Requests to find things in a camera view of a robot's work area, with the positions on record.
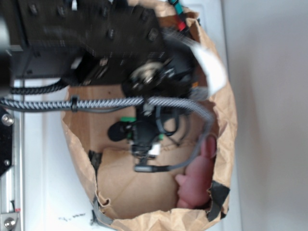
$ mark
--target pink plush toy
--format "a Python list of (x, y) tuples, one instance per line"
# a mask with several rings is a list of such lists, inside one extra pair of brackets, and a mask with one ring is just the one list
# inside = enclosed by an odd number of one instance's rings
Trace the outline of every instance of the pink plush toy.
[(210, 136), (201, 146), (201, 154), (186, 168), (185, 175), (178, 174), (175, 180), (180, 185), (178, 208), (193, 209), (210, 199), (207, 190), (211, 187), (216, 140)]

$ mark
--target wire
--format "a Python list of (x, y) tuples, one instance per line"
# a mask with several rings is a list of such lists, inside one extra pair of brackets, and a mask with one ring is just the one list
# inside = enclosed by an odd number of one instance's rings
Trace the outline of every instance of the wire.
[[(76, 104), (73, 101), (54, 101), (54, 102), (27, 102), (27, 101), (15, 101), (6, 98), (0, 98), (0, 105), (12, 110), (21, 112), (47, 112), (47, 111), (71, 111), (73, 108), (77, 110), (81, 109), (97, 109), (97, 108), (117, 108), (128, 106), (140, 106), (145, 103), (145, 99), (142, 97), (124, 98), (124, 99), (110, 99), (110, 100), (76, 100)], [(214, 122), (211, 113), (204, 108), (201, 104), (190, 99), (179, 98), (167, 98), (167, 97), (150, 97), (147, 100), (149, 105), (171, 107), (186, 109), (195, 112), (199, 117), (206, 121), (203, 133), (199, 138), (190, 158), (182, 163), (173, 166), (142, 166), (146, 171), (170, 171), (177, 168), (185, 167), (190, 164), (199, 154), (202, 141), (209, 133), (212, 124)]]
[(116, 112), (121, 109), (124, 109), (127, 107), (115, 107), (115, 108), (109, 108), (109, 109), (89, 109), (89, 108), (81, 108), (79, 111), (81, 112), (89, 112), (89, 113), (111, 113), (111, 112)]
[(179, 129), (179, 114), (178, 112), (174, 109), (174, 119), (175, 119), (175, 130), (174, 131), (166, 131), (161, 120), (161, 107), (157, 106), (156, 107), (156, 125), (160, 133), (165, 134), (166, 136), (172, 136), (174, 133), (176, 133)]
[(180, 146), (183, 142), (183, 140), (185, 139), (185, 137), (188, 135), (188, 132), (189, 132), (189, 128), (190, 128), (190, 120), (188, 118), (188, 115), (185, 114), (185, 131), (184, 131), (184, 134), (182, 135), (182, 137), (179, 139), (179, 141), (176, 141), (175, 139), (173, 139), (172, 137), (170, 136), (167, 136), (167, 138), (169, 140), (171, 140), (176, 146)]
[(39, 95), (46, 94), (61, 90), (67, 87), (68, 84), (64, 83), (61, 79), (53, 84), (42, 86), (42, 87), (33, 87), (33, 88), (11, 88), (11, 94), (13, 95)]

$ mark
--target brown paper bag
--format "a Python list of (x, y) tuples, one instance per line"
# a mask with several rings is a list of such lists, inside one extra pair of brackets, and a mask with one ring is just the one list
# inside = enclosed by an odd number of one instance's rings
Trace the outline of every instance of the brown paper bag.
[[(161, 26), (176, 25), (172, 16), (174, 9), (166, 2), (131, 0), (129, 3), (155, 9)], [(185, 12), (193, 39), (217, 54), (215, 45), (196, 20), (198, 14), (188, 9)], [(120, 86), (70, 88), (68, 97), (70, 95), (79, 95), (83, 100), (124, 97)], [(109, 140), (109, 127), (123, 116), (134, 116), (134, 108), (109, 114), (62, 114), (64, 133), (80, 182), (92, 202), (97, 198), (98, 209), (107, 218), (109, 227), (120, 231), (203, 231), (227, 214), (237, 130), (235, 102), (229, 82), (203, 105), (216, 115), (211, 132), (217, 138), (217, 156), (209, 190), (211, 202), (208, 207), (194, 210), (176, 208), (178, 185), (174, 177), (184, 169), (136, 173), (127, 142)], [(190, 132), (183, 144), (177, 147), (164, 139), (161, 154), (150, 164), (172, 165), (186, 160), (196, 144), (202, 124), (202, 119), (192, 114)], [(176, 135), (180, 137), (183, 132), (181, 126)], [(89, 150), (103, 154), (97, 175), (88, 156)]]

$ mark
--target white wall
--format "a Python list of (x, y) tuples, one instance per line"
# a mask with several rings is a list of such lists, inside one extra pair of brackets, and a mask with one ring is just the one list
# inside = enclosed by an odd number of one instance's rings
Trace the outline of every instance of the white wall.
[(308, 1), (224, 0), (244, 231), (308, 230)]

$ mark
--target metal bracket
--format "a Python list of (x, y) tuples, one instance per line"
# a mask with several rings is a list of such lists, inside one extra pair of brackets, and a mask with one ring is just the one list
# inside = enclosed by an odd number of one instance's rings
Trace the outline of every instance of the metal bracket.
[(21, 230), (19, 220), (19, 213), (0, 214), (0, 231)]
[(12, 133), (14, 117), (0, 107), (0, 176), (12, 166)]

